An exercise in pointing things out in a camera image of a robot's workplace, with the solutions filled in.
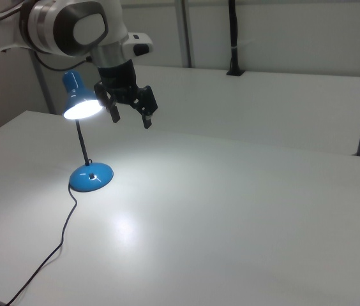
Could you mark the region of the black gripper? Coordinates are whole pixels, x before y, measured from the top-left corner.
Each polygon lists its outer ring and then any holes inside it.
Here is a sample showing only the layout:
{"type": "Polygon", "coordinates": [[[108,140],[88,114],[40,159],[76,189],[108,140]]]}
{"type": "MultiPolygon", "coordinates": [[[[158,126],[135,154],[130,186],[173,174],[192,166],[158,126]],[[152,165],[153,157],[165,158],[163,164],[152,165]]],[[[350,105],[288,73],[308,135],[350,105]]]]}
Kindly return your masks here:
{"type": "Polygon", "coordinates": [[[94,85],[94,92],[100,105],[105,107],[113,123],[120,120],[117,103],[131,105],[139,114],[145,129],[152,125],[151,117],[158,109],[150,86],[139,88],[133,61],[118,66],[98,68],[100,81],[94,85]]]}

